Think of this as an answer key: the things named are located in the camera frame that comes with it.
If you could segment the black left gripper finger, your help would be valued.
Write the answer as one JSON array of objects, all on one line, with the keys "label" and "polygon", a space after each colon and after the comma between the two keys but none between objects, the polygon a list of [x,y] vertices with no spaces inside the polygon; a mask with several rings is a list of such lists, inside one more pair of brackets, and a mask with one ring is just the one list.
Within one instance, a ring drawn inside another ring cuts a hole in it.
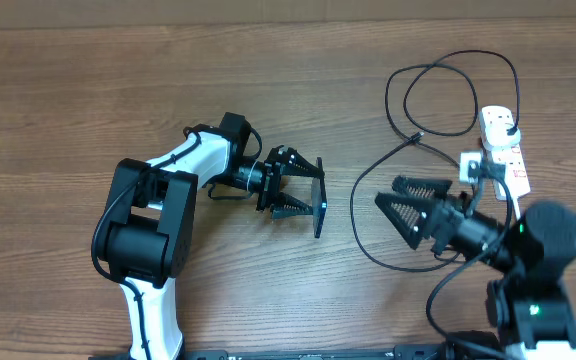
[{"label": "black left gripper finger", "polygon": [[313,208],[301,200],[283,192],[277,195],[270,206],[272,219],[284,219],[293,216],[309,216],[313,214]]},{"label": "black left gripper finger", "polygon": [[307,161],[297,150],[292,147],[280,149],[280,168],[283,175],[322,178],[324,171]]}]

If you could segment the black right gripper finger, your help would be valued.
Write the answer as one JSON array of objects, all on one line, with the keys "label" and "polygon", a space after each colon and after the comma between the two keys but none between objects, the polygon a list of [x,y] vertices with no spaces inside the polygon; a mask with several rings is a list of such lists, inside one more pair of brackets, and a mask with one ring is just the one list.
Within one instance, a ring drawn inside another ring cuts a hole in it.
[{"label": "black right gripper finger", "polygon": [[398,193],[378,193],[375,204],[392,223],[407,245],[416,250],[424,238],[423,227],[435,200]]},{"label": "black right gripper finger", "polygon": [[397,176],[392,182],[392,190],[394,192],[422,198],[443,199],[447,196],[451,186],[451,180],[406,176]]}]

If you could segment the blue Samsung Galaxy smartphone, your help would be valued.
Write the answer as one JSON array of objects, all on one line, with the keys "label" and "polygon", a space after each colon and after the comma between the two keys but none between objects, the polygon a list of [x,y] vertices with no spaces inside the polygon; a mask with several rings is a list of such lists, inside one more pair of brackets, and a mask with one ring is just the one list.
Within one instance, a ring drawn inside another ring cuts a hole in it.
[{"label": "blue Samsung Galaxy smartphone", "polygon": [[313,231],[314,237],[321,236],[323,223],[328,207],[327,195],[325,189],[325,172],[323,169],[322,158],[317,158],[317,167],[321,172],[320,176],[315,178],[312,182],[311,196],[312,196],[312,210],[313,210]]}]

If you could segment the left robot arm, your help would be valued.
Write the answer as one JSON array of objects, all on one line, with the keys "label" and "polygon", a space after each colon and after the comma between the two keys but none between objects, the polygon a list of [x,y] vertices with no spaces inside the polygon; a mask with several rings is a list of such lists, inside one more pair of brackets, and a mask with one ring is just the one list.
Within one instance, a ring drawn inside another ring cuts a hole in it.
[{"label": "left robot arm", "polygon": [[91,239],[95,270],[122,289],[132,344],[125,359],[181,359],[185,338],[176,315],[176,279],[189,255],[197,193],[218,184],[257,198],[274,219],[310,216],[319,236],[327,210],[325,172],[280,145],[266,160],[245,152],[258,132],[227,112],[218,126],[187,127],[185,140],[148,161],[126,158],[114,171]]}]

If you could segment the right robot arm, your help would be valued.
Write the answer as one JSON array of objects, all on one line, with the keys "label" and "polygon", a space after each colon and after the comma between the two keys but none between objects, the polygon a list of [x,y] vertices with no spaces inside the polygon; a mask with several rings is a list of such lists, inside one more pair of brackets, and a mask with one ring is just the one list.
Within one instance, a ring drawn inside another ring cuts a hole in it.
[{"label": "right robot arm", "polygon": [[563,274],[576,259],[576,213],[537,202],[518,220],[499,222],[477,211],[478,194],[449,194],[449,180],[397,177],[377,207],[411,249],[431,239],[466,261],[502,273],[487,285],[494,333],[452,332],[433,359],[576,359],[576,319]]}]

